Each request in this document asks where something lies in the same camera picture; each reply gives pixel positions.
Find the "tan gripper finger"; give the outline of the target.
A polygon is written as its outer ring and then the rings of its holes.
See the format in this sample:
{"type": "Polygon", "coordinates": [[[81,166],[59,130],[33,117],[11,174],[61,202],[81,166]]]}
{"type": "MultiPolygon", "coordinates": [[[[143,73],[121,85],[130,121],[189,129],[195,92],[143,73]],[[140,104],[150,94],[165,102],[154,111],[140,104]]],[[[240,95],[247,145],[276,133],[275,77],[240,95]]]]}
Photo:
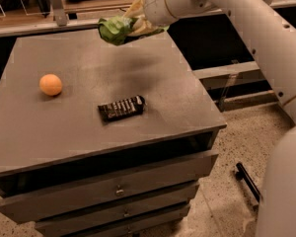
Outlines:
{"type": "Polygon", "coordinates": [[[131,32],[128,34],[130,37],[139,37],[155,32],[157,27],[152,25],[147,19],[139,18],[132,26],[131,32]]]}
{"type": "Polygon", "coordinates": [[[137,18],[140,15],[143,15],[144,2],[145,0],[134,0],[123,16],[126,18],[137,18]]]}

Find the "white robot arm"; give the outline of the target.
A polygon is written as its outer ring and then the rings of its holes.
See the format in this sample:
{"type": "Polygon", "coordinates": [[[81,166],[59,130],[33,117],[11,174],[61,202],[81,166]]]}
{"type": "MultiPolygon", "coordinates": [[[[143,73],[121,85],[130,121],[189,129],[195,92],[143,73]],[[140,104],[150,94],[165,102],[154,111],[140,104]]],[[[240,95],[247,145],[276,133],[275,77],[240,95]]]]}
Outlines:
{"type": "Polygon", "coordinates": [[[198,16],[211,5],[228,16],[295,126],[270,154],[256,237],[296,237],[296,29],[262,0],[134,0],[127,15],[154,26],[198,16]]]}

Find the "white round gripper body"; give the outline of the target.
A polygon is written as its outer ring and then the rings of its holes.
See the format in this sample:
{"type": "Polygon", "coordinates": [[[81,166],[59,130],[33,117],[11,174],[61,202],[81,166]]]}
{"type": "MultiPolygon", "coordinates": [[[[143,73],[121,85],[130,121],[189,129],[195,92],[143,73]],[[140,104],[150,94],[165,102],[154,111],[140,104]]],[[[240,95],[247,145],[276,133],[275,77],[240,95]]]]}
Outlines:
{"type": "Polygon", "coordinates": [[[144,0],[146,19],[155,26],[168,26],[200,12],[201,0],[144,0]]]}

